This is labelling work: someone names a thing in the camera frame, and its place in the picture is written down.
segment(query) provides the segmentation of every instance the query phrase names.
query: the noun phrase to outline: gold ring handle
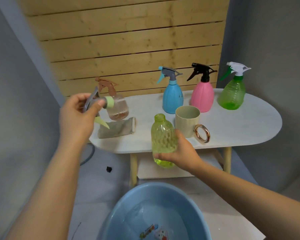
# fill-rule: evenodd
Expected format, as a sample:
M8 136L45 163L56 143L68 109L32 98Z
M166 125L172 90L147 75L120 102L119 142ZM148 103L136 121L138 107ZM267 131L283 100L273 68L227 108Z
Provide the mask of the gold ring handle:
M201 138L201 136L198 133L198 128L202 128L204 130L204 132L207 135L207 139L204 140L204 139ZM194 127L194 133L199 138L200 141L203 141L204 143L208 143L210 141L210 132L208 131L208 129L204 125L196 124L195 127Z

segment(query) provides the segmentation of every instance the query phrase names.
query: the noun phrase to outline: oval tabletop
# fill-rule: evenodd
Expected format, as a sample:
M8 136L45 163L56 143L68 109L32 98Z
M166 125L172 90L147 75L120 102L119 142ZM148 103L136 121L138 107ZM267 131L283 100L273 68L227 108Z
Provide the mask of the oval tabletop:
M246 94L244 103L237 110L222 108L216 101L222 89L215 88L212 108L200 114L200 124L206 126L211 139L201 143L198 139L188 138L195 149L234 147L259 144L273 138L281 129L282 119L278 111L266 101ZM192 91L184 91L184 105L189 105ZM163 93L126 97L129 107L127 118L136 117L136 132L131 135L99 139L100 125L94 124L90 141L97 148L113 153L151 152L151 126L154 116L163 113L175 126L175 114L168 114L162 109ZM111 122L105 109L100 116Z

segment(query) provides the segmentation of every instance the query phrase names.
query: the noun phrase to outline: cable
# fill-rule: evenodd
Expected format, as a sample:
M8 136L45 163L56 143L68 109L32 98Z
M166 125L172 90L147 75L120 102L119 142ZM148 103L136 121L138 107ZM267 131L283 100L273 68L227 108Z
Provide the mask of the cable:
M80 166L84 165L87 161L89 161L94 154L94 151L95 151L94 145L93 144L88 144L88 145L92 146L92 151L91 151L90 155L83 162L80 163Z

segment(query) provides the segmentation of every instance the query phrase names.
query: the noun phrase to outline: hand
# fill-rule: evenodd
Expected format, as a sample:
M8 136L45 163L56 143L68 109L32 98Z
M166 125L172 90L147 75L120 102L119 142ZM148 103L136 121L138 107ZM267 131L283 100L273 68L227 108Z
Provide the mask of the hand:
M179 168L191 173L202 164L203 161L183 134L177 129L175 132L178 137L178 147L176 151L172 153L158 153L155 155L155 158L172 162Z
M94 119L105 102L93 103L83 113L83 107L90 93L79 93L71 96L60 110L59 145L82 149L92 134Z

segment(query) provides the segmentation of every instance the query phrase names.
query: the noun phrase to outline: fingernail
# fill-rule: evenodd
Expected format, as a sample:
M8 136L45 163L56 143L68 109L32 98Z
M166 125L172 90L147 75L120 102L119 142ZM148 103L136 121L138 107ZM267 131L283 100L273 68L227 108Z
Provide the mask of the fingernail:
M103 99L98 100L96 103L99 104L101 107L103 107L106 104L106 102Z

